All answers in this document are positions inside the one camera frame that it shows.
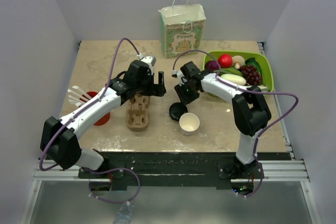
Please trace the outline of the white paper coffee cup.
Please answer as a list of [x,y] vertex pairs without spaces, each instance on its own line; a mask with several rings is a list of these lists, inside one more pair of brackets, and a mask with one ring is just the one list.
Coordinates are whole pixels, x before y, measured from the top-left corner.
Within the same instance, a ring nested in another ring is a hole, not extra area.
[[188,112],[180,117],[179,126],[183,135],[190,136],[199,129],[200,121],[197,115]]

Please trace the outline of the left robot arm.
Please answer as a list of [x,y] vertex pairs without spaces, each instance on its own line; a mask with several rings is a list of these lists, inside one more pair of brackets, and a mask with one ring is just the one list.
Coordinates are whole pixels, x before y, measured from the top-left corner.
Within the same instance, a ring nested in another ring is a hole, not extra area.
[[162,97],[166,93],[164,73],[154,83],[156,58],[145,56],[130,63],[127,71],[109,80],[105,88],[75,111],[57,119],[53,116],[44,122],[40,149],[62,169],[76,165],[88,168],[97,178],[108,174],[107,160],[98,151],[81,148],[79,139],[104,115],[133,99],[136,94]]

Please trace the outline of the green paper gift bag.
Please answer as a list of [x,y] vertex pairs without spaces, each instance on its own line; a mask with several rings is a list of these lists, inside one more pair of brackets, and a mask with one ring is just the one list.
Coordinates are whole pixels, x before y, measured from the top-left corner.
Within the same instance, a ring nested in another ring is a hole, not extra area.
[[161,18],[161,48],[165,58],[198,49],[206,21],[201,4],[172,4],[159,10]]

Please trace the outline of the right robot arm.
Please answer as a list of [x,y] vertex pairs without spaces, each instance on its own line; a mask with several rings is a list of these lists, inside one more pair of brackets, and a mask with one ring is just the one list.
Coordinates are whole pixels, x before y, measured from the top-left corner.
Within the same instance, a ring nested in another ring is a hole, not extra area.
[[199,70],[192,61],[184,64],[179,71],[173,69],[172,77],[179,80],[174,90],[180,102],[171,107],[175,107],[180,115],[187,112],[186,106],[198,99],[201,92],[214,94],[232,105],[235,125],[240,131],[234,173],[239,178],[250,175],[253,171],[251,163],[257,157],[258,134],[271,119],[270,109],[261,90],[257,86],[244,88],[234,85],[212,70]]

